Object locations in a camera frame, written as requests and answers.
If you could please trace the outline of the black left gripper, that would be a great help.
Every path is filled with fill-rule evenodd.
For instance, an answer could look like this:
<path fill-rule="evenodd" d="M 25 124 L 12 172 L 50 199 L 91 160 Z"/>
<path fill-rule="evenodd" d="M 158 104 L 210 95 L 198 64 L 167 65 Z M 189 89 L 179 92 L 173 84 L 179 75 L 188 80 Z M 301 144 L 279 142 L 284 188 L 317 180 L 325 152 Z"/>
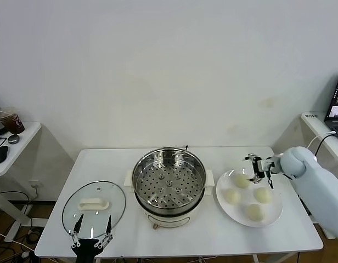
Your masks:
<path fill-rule="evenodd" d="M 94 258 L 101 253 L 101 248 L 105 248 L 112 240 L 112 217 L 109 215 L 108 223 L 102 239 L 82 239 L 78 236 L 81 229 L 84 214 L 75 222 L 74 228 L 68 231 L 72 240 L 71 249 L 76 255 L 76 263 L 92 263 Z"/>

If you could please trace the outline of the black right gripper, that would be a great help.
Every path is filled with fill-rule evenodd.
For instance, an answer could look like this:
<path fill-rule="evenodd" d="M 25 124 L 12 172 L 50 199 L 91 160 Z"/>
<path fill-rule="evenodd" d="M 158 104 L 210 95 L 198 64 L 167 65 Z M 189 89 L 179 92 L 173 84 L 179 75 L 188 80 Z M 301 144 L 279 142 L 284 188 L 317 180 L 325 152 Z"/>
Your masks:
<path fill-rule="evenodd" d="M 278 172 L 278 158 L 275 156 L 263 159 L 255 154 L 248 154 L 245 160 L 252 162 L 253 177 L 249 178 L 250 182 L 259 183 L 261 181 L 261 173 L 267 171 L 270 173 Z M 269 174 L 266 175 L 266 179 L 270 188 L 273 189 L 273 182 Z"/>

